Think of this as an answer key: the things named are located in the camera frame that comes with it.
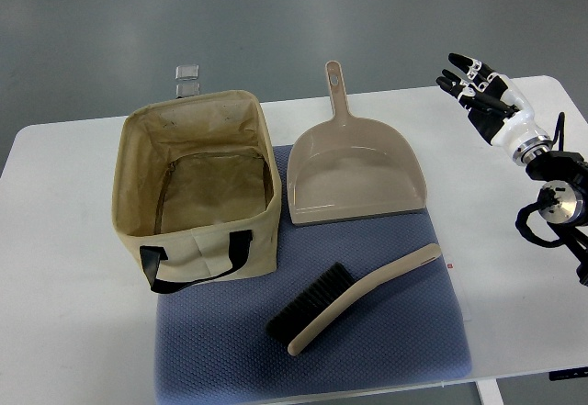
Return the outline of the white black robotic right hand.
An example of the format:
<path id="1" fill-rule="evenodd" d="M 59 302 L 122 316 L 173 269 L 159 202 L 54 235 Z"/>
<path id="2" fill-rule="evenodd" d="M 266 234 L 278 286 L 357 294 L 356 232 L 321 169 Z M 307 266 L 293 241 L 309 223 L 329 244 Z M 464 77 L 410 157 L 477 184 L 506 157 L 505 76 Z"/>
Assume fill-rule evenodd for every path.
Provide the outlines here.
<path id="1" fill-rule="evenodd" d="M 525 142 L 548 138 L 535 122 L 533 107 L 508 76 L 469 56 L 451 53 L 448 60 L 465 76 L 444 70 L 436 82 L 467 111 L 488 144 L 514 152 Z"/>

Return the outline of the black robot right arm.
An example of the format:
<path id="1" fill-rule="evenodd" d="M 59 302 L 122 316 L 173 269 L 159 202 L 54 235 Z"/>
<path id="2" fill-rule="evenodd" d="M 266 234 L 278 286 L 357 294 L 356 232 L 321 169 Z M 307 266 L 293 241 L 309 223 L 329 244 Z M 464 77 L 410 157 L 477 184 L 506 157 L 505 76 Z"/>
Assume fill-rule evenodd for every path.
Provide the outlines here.
<path id="1" fill-rule="evenodd" d="M 565 114 L 559 113 L 554 138 L 534 138 L 519 148 L 514 160 L 526 168 L 529 178 L 543 186 L 537 200 L 518 211 L 515 226 L 528 242 L 543 248 L 567 247 L 579 261 L 576 274 L 587 284 L 587 161 L 577 152 L 564 150 Z M 555 240 L 537 236 L 529 227 L 538 213 L 556 234 Z"/>

